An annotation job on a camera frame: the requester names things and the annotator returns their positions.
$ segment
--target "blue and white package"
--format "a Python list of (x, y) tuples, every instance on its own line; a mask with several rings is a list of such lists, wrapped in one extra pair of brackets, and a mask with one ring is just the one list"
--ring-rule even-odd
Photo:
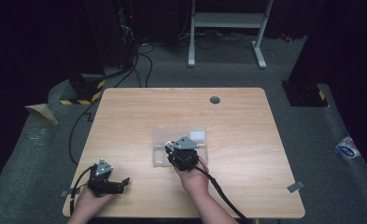
[(340, 143), (335, 146), (335, 150), (347, 161), (352, 161), (353, 159), (360, 156), (360, 152), (355, 146), (354, 141), (350, 136), (343, 138)]

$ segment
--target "human hand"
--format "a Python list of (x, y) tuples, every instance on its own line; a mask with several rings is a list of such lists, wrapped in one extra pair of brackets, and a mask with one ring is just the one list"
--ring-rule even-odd
[(84, 187), (76, 201), (75, 211), (69, 218), (67, 224), (84, 224), (98, 214), (101, 209), (109, 203), (115, 194), (106, 194), (102, 197), (96, 197), (92, 190)]
[[(205, 172), (209, 171), (201, 157), (196, 166)], [(183, 189), (186, 190), (191, 197), (196, 197), (200, 194), (208, 194), (209, 180), (205, 174), (201, 173), (197, 169), (179, 171), (175, 166), (174, 168), (180, 177)]]

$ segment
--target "forearm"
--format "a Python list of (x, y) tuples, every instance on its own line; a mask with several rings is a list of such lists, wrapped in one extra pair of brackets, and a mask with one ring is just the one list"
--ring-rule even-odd
[(209, 193), (191, 195), (204, 224), (238, 223)]

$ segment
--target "wooden table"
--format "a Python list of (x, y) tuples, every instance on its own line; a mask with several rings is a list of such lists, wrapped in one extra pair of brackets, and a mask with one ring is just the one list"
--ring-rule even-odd
[[(220, 103), (212, 104), (212, 96)], [(299, 192), (287, 189), (295, 180), (259, 88), (105, 90), (72, 187), (102, 158), (114, 166), (109, 181), (131, 182), (99, 217), (198, 217), (175, 170), (154, 167), (152, 158), (154, 129), (187, 127), (206, 127), (210, 173), (245, 216), (303, 217)], [(87, 180), (85, 175), (81, 182)], [(237, 217), (211, 184), (209, 189)]]

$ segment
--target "human arm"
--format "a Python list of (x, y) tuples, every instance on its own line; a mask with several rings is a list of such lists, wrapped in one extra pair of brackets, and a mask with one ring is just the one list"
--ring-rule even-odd
[[(206, 169), (205, 162), (200, 158), (197, 167)], [(204, 224), (230, 224), (238, 223), (210, 194), (208, 191), (209, 180), (206, 175), (196, 169), (190, 171), (179, 171), (175, 168), (180, 177), (182, 187), (190, 195), (201, 220)]]
[(90, 189), (84, 187), (76, 201), (75, 211), (67, 221), (67, 224), (87, 223), (114, 197), (114, 194), (106, 194), (98, 198)]

